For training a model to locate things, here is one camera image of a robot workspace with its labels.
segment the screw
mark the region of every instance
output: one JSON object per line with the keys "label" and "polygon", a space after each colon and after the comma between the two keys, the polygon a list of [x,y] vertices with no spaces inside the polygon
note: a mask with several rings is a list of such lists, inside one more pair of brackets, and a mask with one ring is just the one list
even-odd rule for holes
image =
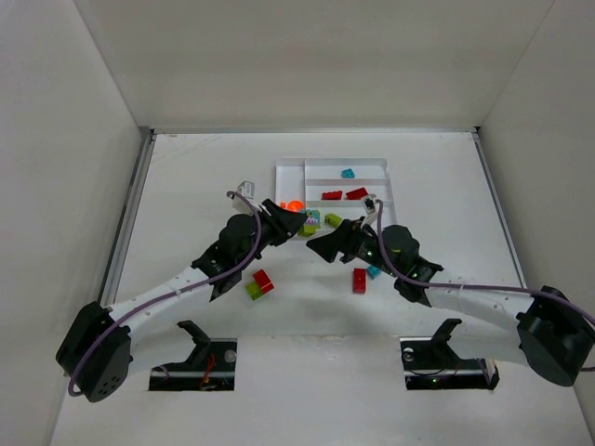
{"label": "screw", "polygon": [[223,359],[226,362],[235,362],[236,358],[237,358],[237,354],[233,350],[227,350],[225,352],[225,354],[223,355]]}
{"label": "screw", "polygon": [[412,348],[407,347],[403,349],[403,359],[405,362],[412,362],[415,358],[416,357]]}

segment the white wall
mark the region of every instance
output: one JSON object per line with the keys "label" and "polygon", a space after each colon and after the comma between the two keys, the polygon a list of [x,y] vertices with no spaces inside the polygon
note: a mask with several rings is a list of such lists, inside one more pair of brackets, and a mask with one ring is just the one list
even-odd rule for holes
{"label": "white wall", "polygon": [[72,0],[0,2],[0,444],[44,444],[139,131]]}
{"label": "white wall", "polygon": [[[557,0],[481,137],[523,269],[595,312],[595,3]],[[589,365],[595,365],[591,355]],[[576,392],[595,431],[595,374]]]}
{"label": "white wall", "polygon": [[479,125],[552,0],[75,0],[140,125]]}

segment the green lego brick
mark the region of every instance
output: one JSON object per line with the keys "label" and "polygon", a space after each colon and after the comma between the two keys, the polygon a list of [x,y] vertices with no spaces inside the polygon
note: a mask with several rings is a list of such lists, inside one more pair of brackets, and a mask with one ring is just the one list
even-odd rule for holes
{"label": "green lego brick", "polygon": [[310,237],[316,233],[316,227],[313,225],[304,225],[302,226],[297,235],[301,235],[302,237]]}
{"label": "green lego brick", "polygon": [[256,282],[251,282],[245,286],[245,290],[248,292],[252,300],[257,300],[263,295],[262,290]]}
{"label": "green lego brick", "polygon": [[341,221],[343,221],[343,218],[336,216],[335,214],[326,214],[324,216],[324,223],[332,226],[333,228],[338,228],[341,224]]}

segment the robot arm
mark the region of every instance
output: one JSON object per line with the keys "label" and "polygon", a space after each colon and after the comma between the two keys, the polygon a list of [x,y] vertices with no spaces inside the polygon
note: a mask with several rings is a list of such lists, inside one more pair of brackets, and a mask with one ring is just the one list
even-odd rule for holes
{"label": "robot arm", "polygon": [[331,234],[308,241],[309,248],[329,263],[340,252],[343,263],[357,257],[381,269],[396,278],[394,288],[410,302],[492,324],[482,335],[468,335],[456,328],[461,320],[446,321],[432,338],[434,359],[442,359],[434,364],[454,369],[463,359],[489,358],[528,365],[559,386],[575,382],[595,342],[595,331],[560,291],[543,287],[527,297],[512,287],[467,283],[420,256],[419,242],[408,228],[392,225],[382,230],[378,221],[374,232],[368,223],[375,219],[379,201],[373,196],[363,201],[367,217],[343,220]]}
{"label": "robot arm", "polygon": [[271,200],[259,209],[242,200],[244,205],[234,207],[256,215],[232,216],[218,240],[180,274],[126,302],[108,308],[93,302],[79,311],[56,355],[71,377],[71,395],[104,400],[130,373],[168,362],[202,360],[209,339],[193,322],[184,321],[188,308],[227,293],[265,247],[285,243],[307,219]]}

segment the cyan lego brick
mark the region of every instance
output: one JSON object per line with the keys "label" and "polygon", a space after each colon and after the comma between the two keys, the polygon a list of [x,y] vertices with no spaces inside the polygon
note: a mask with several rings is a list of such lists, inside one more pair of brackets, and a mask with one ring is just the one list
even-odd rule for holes
{"label": "cyan lego brick", "polygon": [[353,171],[351,169],[345,169],[344,171],[341,172],[341,177],[353,179],[353,178],[355,178],[355,174],[353,173]]}
{"label": "cyan lego brick", "polygon": [[368,273],[368,276],[370,276],[370,279],[375,279],[380,274],[382,274],[382,271],[380,269],[378,269],[376,267],[372,267],[372,266],[369,266],[368,268],[366,268],[365,272]]}

